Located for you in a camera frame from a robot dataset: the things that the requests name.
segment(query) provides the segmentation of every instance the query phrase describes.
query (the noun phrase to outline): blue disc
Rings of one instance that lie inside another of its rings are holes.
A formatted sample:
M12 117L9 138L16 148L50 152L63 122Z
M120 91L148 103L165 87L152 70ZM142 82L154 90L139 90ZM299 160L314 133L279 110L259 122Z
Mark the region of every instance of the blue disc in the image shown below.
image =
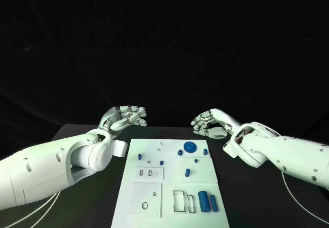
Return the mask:
M185 142L184 149L188 153L195 153L197 151L197 145L193 142Z

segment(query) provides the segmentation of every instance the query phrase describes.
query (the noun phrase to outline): table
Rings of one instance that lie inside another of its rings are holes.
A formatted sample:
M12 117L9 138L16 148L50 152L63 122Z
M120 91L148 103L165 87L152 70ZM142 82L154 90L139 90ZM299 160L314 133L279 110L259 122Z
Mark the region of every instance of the table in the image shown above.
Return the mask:
M54 140L83 134L96 127L96 125L67 124ZM207 140L231 228L328 227L295 202L283 183L282 172L275 165L268 161L256 169L240 158L233 159L224 152L223 146L229 139L210 139L194 134L193 128L177 127L129 127L117 139L130 143L133 138ZM37 227L109 228L112 226L125 164L126 158L113 157L103 172L63 191ZM291 176L286 176L286 181L302 205L329 221L329 202L320 187ZM0 211L0 228L28 215L45 201ZM50 205L15 228L31 227Z

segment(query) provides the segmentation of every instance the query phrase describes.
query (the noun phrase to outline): black curtain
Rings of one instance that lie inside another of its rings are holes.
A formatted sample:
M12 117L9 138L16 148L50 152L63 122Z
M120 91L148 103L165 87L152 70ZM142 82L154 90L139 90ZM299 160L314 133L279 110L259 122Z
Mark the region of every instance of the black curtain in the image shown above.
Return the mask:
M190 127L220 108L329 143L328 4L0 1L0 157L113 106Z

